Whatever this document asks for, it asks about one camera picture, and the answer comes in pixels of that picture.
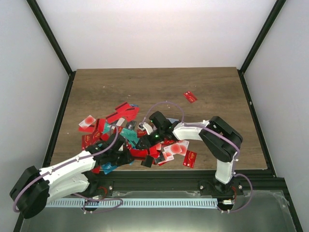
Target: black frame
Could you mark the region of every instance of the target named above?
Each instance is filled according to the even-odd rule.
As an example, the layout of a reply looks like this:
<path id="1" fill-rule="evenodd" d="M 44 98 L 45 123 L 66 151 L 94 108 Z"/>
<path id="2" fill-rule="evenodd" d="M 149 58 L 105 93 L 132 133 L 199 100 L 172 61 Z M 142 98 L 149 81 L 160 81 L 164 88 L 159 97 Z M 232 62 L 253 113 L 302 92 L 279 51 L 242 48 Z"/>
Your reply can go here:
<path id="1" fill-rule="evenodd" d="M 52 136 L 48 145 L 48 149 L 45 155 L 43 167 L 50 166 L 51 158 L 56 145 L 57 137 L 61 127 L 61 122 L 64 116 L 64 112 L 67 106 L 67 102 L 70 96 L 70 91 L 73 85 L 74 77 L 76 71 L 72 71 L 68 61 L 66 60 L 53 32 L 51 31 L 42 11 L 36 0 L 27 0 L 30 8 L 32 9 L 34 15 L 36 16 L 40 26 L 45 32 L 48 40 L 50 41 L 52 47 L 54 48 L 59 60 L 61 61 L 63 67 L 65 68 L 69 80 L 65 93 L 61 102 L 61 106 L 56 118 L 56 123 L 52 132 Z M 238 70 L 239 78 L 248 102 L 248 106 L 253 118 L 255 129 L 262 147 L 262 151 L 266 160 L 267 169 L 265 170 L 238 170 L 238 173 L 243 173 L 247 175 L 252 181 L 253 188 L 256 190 L 282 190 L 285 198 L 289 201 L 289 210 L 293 218 L 296 230 L 302 232 L 302 228 L 295 211 L 290 193 L 284 181 L 284 178 L 276 177 L 276 172 L 271 161 L 271 157 L 268 152 L 267 145 L 252 103 L 249 90 L 246 85 L 244 74 L 248 69 L 251 61 L 253 60 L 256 52 L 258 51 L 260 45 L 262 44 L 264 38 L 266 37 L 268 31 L 270 30 L 272 24 L 274 23 L 277 15 L 279 14 L 281 8 L 283 7 L 286 0 L 277 0 L 274 4 L 268 18 L 266 19 L 260 33 L 258 34 L 249 54 L 247 55 L 242 67 Z M 203 170 L 203 171 L 122 171 L 122 172 L 111 172 L 109 175 L 102 178 L 102 182 L 112 183 L 112 189 L 116 191 L 162 191 L 162 190 L 200 190 L 200 182 L 212 180 L 214 177 L 214 170 Z M 243 189 L 248 190 L 249 185 L 243 181 Z M 20 215 L 14 232 L 19 232 L 23 223 L 23 218 Z"/>

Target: white linear rail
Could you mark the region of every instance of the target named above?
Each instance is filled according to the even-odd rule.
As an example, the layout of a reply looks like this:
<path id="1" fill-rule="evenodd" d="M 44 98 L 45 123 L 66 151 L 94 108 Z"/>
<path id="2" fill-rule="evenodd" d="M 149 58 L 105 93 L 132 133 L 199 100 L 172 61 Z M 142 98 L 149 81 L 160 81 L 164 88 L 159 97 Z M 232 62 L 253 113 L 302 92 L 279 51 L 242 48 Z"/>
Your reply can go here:
<path id="1" fill-rule="evenodd" d="M 120 208 L 204 208 L 216 209 L 217 199 L 188 199 L 188 198 L 166 198 L 166 199 L 122 199 L 124 201 Z M 62 207 L 62 208 L 80 208 L 85 203 L 84 199 L 80 198 L 62 198 L 53 201 L 46 205 L 46 207 Z M 120 201 L 102 201 L 90 202 L 87 207 L 111 208 L 117 206 Z"/>

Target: wood surface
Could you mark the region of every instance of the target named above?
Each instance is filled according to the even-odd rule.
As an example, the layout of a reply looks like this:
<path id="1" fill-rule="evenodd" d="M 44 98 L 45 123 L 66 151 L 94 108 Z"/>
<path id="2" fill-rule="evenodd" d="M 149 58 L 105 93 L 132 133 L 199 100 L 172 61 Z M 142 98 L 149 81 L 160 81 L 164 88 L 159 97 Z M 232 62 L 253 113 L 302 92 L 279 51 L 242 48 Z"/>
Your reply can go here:
<path id="1" fill-rule="evenodd" d="M 189 103 L 183 96 L 192 91 L 197 101 Z M 119 104 L 137 104 L 141 122 L 148 109 L 157 102 L 178 104 L 185 122 L 200 122 L 220 116 L 244 138 L 237 169 L 265 169 L 266 163 L 256 134 L 248 104 L 236 68 L 163 68 L 163 69 L 88 69 L 78 70 L 52 158 L 59 163 L 81 152 L 82 132 L 78 124 L 88 115 L 105 118 Z M 151 111 L 181 119 L 181 112 L 171 104 Z M 197 152 L 194 169 L 216 169 L 216 159 L 200 141 L 190 141 L 189 150 Z M 151 170 L 192 170 L 183 166 L 183 156 Z M 135 161 L 116 170 L 149 170 Z"/>

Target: wooden table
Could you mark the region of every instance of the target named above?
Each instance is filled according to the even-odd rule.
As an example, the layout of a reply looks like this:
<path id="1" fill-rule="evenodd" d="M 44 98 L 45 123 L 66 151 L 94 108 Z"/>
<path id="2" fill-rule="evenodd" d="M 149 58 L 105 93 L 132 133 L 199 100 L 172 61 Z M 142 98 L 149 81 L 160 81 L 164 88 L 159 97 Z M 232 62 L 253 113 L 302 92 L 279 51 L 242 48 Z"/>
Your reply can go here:
<path id="1" fill-rule="evenodd" d="M 198 100 L 189 103 L 183 93 L 192 91 Z M 157 102 L 171 101 L 185 112 L 185 122 L 200 122 L 220 116 L 244 138 L 237 169 L 267 168 L 236 68 L 95 69 L 78 70 L 63 117 L 52 158 L 59 163 L 81 152 L 78 124 L 88 115 L 105 118 L 119 104 L 137 104 L 140 122 Z M 157 106 L 166 117 L 181 119 L 181 112 L 170 104 Z M 194 169 L 215 169 L 216 159 L 199 141 L 190 141 L 197 152 Z M 151 170 L 192 170 L 183 166 L 183 156 Z M 116 170 L 149 170 L 136 161 Z"/>

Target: white backdrop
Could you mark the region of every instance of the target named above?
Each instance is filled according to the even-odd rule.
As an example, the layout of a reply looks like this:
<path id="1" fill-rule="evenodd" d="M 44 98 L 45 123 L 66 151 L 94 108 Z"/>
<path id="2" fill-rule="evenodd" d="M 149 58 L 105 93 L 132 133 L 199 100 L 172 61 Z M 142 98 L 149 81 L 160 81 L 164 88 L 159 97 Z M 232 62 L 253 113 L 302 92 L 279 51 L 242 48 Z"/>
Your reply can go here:
<path id="1" fill-rule="evenodd" d="M 73 70 L 241 67 L 274 0 L 38 0 Z"/>
<path id="2" fill-rule="evenodd" d="M 309 231 L 309 4 L 286 1 L 245 73 L 278 176 Z"/>
<path id="3" fill-rule="evenodd" d="M 0 1 L 0 231 L 18 217 L 9 193 L 42 166 L 68 75 L 27 2 Z"/>

